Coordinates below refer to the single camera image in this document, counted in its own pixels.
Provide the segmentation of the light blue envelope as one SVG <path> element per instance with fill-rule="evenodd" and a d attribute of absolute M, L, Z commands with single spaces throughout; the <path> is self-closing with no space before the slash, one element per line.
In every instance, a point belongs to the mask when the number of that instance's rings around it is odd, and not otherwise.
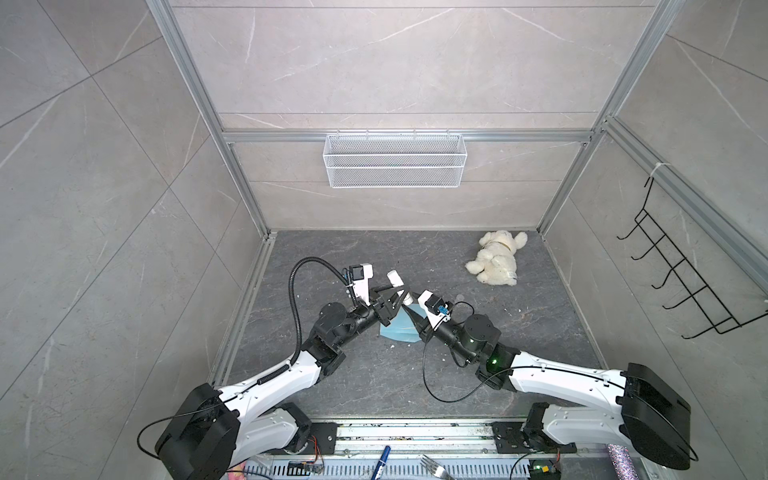
<path fill-rule="evenodd" d="M 403 306 L 400 307 L 399 314 L 392 321 L 390 326 L 383 327 L 381 324 L 379 324 L 379 327 L 380 335 L 392 341 L 406 343 L 416 343 L 421 341 L 407 315 L 407 312 L 403 310 Z"/>

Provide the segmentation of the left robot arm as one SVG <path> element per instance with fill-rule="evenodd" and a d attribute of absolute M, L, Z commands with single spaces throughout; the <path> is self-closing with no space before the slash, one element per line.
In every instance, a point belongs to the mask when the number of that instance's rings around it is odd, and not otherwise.
<path fill-rule="evenodd" d="M 287 398 L 315 386 L 344 361 L 343 345 L 375 324 L 387 326 L 410 303 L 396 271 L 388 284 L 371 287 L 369 264 L 333 269 L 352 305 L 324 305 L 308 335 L 299 334 L 293 354 L 253 377 L 224 387 L 194 388 L 148 456 L 174 479 L 219 479 L 248 458 L 297 448 L 309 437 L 309 419 Z"/>

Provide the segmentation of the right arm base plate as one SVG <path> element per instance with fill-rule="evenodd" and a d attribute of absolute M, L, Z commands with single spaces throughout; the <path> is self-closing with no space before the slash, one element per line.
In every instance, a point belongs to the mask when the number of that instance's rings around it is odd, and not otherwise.
<path fill-rule="evenodd" d="M 558 444 L 539 431 L 529 432 L 523 422 L 492 422 L 491 430 L 499 454 L 577 452 L 574 443 Z"/>

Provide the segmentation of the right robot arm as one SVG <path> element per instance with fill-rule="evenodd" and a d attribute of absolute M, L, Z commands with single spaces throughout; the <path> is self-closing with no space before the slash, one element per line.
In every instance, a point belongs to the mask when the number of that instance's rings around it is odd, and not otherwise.
<path fill-rule="evenodd" d="M 424 342 L 437 340 L 476 366 L 481 385 L 568 402 L 532 407 L 522 428 L 530 448 L 617 444 L 673 470 L 698 461 L 690 404 L 650 367 L 631 363 L 624 370 L 601 370 L 555 362 L 502 344 L 500 330 L 485 315 L 456 322 L 445 306 L 405 311 Z"/>

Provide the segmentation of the white glue stick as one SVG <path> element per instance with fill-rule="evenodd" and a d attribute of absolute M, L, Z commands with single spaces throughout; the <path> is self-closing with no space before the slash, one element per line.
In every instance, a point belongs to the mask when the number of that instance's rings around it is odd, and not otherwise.
<path fill-rule="evenodd" d="M 404 281 L 396 270 L 391 270 L 387 273 L 387 278 L 390 281 L 392 287 L 396 289 L 396 293 L 402 297 L 403 305 L 411 305 L 414 302 L 413 296 L 410 290 L 405 286 Z"/>

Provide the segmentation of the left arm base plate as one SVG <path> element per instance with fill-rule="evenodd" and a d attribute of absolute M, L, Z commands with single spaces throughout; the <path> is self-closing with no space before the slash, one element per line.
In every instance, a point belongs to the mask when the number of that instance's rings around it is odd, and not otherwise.
<path fill-rule="evenodd" d="M 339 425 L 334 422 L 312 423 L 301 426 L 285 447 L 290 453 L 314 455 L 315 447 L 322 455 L 335 453 Z"/>

